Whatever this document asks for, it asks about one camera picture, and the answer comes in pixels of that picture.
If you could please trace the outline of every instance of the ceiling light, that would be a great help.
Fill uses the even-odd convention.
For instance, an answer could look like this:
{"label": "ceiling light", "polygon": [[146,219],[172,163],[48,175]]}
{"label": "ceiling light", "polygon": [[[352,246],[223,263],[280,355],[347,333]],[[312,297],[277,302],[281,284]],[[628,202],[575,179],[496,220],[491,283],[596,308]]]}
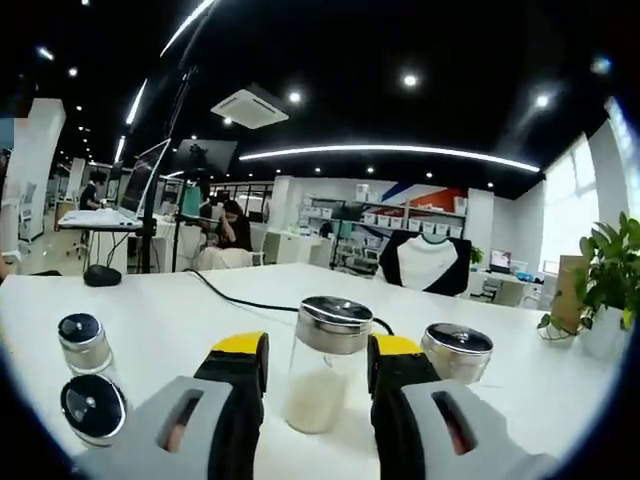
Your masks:
{"label": "ceiling light", "polygon": [[611,60],[606,57],[596,57],[591,64],[591,71],[598,75],[606,75],[611,71]]}
{"label": "ceiling light", "polygon": [[538,95],[536,97],[536,107],[546,108],[549,106],[549,101],[550,101],[549,95],[547,95],[546,93],[542,95]]}
{"label": "ceiling light", "polygon": [[38,55],[40,55],[42,58],[45,58],[49,61],[53,61],[53,59],[55,58],[53,56],[53,53],[51,53],[46,47],[38,47],[37,51],[38,51]]}
{"label": "ceiling light", "polygon": [[133,120],[136,118],[136,113],[138,112],[138,107],[140,106],[140,100],[142,99],[142,92],[144,92],[144,87],[147,86],[147,81],[145,80],[138,90],[138,94],[136,95],[135,100],[133,101],[133,105],[131,105],[131,110],[129,110],[129,115],[127,115],[127,125],[131,125]]}
{"label": "ceiling light", "polygon": [[180,34],[182,32],[184,32],[186,30],[186,28],[191,25],[191,23],[198,18],[202,12],[204,12],[207,7],[209,5],[211,5],[213,2],[215,2],[216,0],[204,0],[200,5],[198,5],[198,7],[191,13],[191,15],[189,15],[187,17],[187,19],[182,22],[182,25],[180,25],[180,27],[178,27],[178,30],[176,30],[176,33],[173,34],[173,36],[171,37],[171,39],[169,40],[169,42],[165,45],[165,47],[162,49],[162,52],[160,52],[160,56],[162,57],[162,55],[164,55],[164,53],[168,50],[168,48],[173,44],[173,42],[176,41],[176,39],[180,36]]}
{"label": "ceiling light", "polygon": [[409,153],[435,153],[439,155],[451,155],[455,157],[473,158],[475,160],[483,160],[485,162],[499,163],[501,165],[508,165],[514,168],[520,168],[529,172],[539,172],[538,167],[528,165],[526,163],[516,162],[514,160],[507,160],[506,158],[494,157],[492,155],[485,155],[484,153],[465,152],[462,150],[452,150],[449,148],[439,147],[422,147],[416,145],[326,145],[321,147],[303,147],[303,148],[290,148],[287,150],[274,150],[272,152],[252,153],[248,155],[241,155],[240,161],[256,160],[258,158],[280,157],[284,155],[300,155],[304,153],[319,153],[319,152],[366,152],[366,151],[379,151],[379,152],[409,152]]}
{"label": "ceiling light", "polygon": [[418,77],[415,75],[405,75],[402,78],[402,83],[404,83],[406,87],[415,87],[418,84]]}
{"label": "ceiling light", "polygon": [[302,95],[300,95],[300,92],[291,92],[289,94],[289,101],[291,103],[300,103],[301,100],[302,100]]}

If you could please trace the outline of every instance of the man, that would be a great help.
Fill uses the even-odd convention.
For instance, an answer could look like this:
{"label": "man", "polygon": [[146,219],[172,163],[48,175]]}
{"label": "man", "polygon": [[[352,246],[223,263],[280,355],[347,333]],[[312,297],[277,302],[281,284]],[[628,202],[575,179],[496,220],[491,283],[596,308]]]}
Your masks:
{"label": "man", "polygon": [[98,210],[102,208],[100,202],[96,199],[98,186],[103,186],[107,182],[107,174],[95,171],[89,176],[89,184],[85,187],[82,195],[80,195],[80,210]]}

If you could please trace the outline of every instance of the black ceiling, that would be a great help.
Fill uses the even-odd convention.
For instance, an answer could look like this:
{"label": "black ceiling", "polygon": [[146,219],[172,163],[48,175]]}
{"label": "black ceiling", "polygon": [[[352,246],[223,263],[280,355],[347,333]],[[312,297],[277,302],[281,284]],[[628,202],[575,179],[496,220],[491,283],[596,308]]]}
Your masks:
{"label": "black ceiling", "polygon": [[[33,5],[23,3],[18,15],[30,14]],[[7,63],[23,81],[37,82],[38,96],[63,99],[67,122],[58,150],[64,155],[56,161],[82,156],[84,138],[100,163],[113,161],[121,135],[128,136],[126,163],[160,141],[182,75],[178,59],[198,21],[162,60],[160,52],[200,3],[42,2],[37,16],[22,23],[16,58]],[[611,46],[624,45],[624,29],[611,25],[622,26],[625,18],[598,16],[579,2],[464,3],[218,0],[188,56],[187,66],[197,65],[198,72],[174,144],[196,134],[237,140],[239,153],[344,143],[428,145],[549,165],[581,132],[602,123],[604,99],[618,93],[614,73],[623,61]],[[55,60],[39,58],[38,45]],[[611,75],[590,71],[597,54],[613,59]],[[71,66],[79,70],[76,78],[67,76]],[[419,77],[413,90],[401,84],[406,72]],[[150,85],[139,124],[129,132],[125,117],[148,77],[162,78],[165,88],[154,97],[157,84]],[[285,102],[299,89],[303,102],[290,106],[291,118],[280,124],[223,126],[211,107],[253,82]],[[544,111],[533,108],[540,92],[553,95]],[[455,157],[352,153],[234,161],[225,180],[272,179],[276,169],[314,176],[317,166],[321,176],[476,188],[492,182],[496,194],[508,198],[541,178]],[[169,160],[164,170],[171,171]]]}

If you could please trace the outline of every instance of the potted plant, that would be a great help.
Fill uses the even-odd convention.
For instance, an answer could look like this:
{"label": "potted plant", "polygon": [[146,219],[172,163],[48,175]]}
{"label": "potted plant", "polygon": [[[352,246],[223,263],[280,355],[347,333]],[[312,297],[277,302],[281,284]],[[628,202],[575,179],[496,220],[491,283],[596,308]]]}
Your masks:
{"label": "potted plant", "polygon": [[484,258],[484,252],[476,246],[471,246],[471,265],[480,265]]}
{"label": "potted plant", "polygon": [[581,342],[598,358],[618,356],[633,319],[640,311],[640,223],[620,214],[620,228],[596,223],[590,237],[580,239],[580,251],[590,262],[576,271],[575,287],[582,303]]}

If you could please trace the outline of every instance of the woman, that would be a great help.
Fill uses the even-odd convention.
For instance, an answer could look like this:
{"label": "woman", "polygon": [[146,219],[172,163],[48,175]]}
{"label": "woman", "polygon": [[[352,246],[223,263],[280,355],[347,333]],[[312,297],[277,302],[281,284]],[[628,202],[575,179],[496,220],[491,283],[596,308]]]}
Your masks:
{"label": "woman", "polygon": [[213,240],[208,244],[211,246],[205,248],[198,256],[198,270],[252,265],[251,225],[235,200],[224,202],[220,223],[213,231]]}

